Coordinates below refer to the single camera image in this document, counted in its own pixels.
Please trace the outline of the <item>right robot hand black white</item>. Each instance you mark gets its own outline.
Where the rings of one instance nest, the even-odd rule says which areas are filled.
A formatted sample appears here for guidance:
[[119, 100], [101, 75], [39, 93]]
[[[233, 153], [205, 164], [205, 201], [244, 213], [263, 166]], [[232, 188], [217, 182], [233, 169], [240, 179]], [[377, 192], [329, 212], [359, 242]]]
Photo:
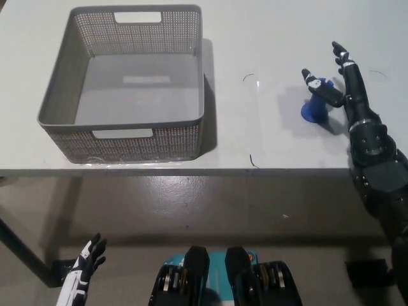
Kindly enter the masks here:
[[343, 107], [346, 112], [349, 129], [361, 124], [381, 125], [380, 116], [370, 107], [361, 71], [350, 53], [336, 41], [332, 42], [338, 72], [344, 79], [345, 91], [342, 92], [314, 76], [308, 69], [301, 70], [304, 82], [311, 94], [322, 99], [326, 104]]

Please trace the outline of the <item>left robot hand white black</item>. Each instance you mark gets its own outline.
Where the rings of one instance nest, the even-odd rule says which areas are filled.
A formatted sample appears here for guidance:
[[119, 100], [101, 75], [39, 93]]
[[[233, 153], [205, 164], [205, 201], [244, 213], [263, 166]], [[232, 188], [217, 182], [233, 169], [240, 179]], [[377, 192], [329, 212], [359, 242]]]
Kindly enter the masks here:
[[106, 261], [106, 244], [100, 233], [86, 243], [66, 275], [56, 306], [85, 305], [91, 277]]

